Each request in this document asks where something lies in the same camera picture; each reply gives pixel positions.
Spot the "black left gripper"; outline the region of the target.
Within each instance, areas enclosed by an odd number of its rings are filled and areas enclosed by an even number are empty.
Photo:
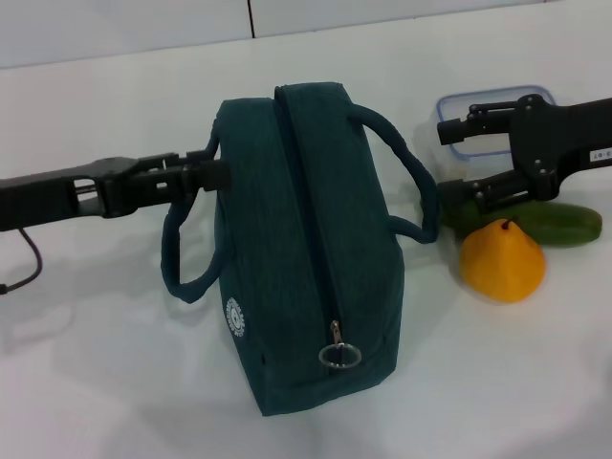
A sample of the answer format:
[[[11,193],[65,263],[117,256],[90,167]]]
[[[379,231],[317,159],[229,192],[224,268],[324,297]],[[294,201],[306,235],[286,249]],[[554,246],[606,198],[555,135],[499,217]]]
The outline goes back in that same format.
[[[1,181],[1,230],[85,216],[111,218],[109,192],[132,173],[136,159],[115,157]]]

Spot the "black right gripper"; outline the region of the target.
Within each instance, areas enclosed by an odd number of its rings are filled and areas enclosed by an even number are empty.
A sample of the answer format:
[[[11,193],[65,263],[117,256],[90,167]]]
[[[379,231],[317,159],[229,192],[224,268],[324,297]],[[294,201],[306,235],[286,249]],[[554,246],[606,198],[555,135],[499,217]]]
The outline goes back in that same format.
[[[611,100],[550,104],[538,95],[470,106],[465,120],[437,124],[441,145],[482,135],[508,134],[518,175],[493,175],[438,184],[446,210],[467,205],[480,214],[559,195],[569,176],[611,165]]]

